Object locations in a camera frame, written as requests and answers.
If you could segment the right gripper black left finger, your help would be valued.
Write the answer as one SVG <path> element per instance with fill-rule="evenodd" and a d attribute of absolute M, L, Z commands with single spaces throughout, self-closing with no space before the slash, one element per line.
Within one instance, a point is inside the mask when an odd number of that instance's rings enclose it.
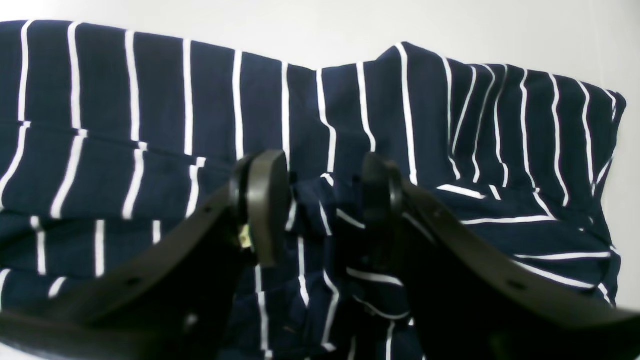
<path fill-rule="evenodd" d="M 214 360 L 243 270 L 282 258 L 283 150 L 230 180 L 153 248 L 55 298 L 1 313 L 1 342 L 45 360 Z"/>

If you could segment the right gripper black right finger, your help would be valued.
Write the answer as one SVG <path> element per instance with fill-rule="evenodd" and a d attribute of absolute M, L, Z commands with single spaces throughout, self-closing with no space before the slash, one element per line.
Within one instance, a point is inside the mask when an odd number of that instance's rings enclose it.
<path fill-rule="evenodd" d="M 428 360 L 636 360 L 639 313 L 514 264 L 376 153 L 362 170 L 370 264 L 402 283 Z"/>

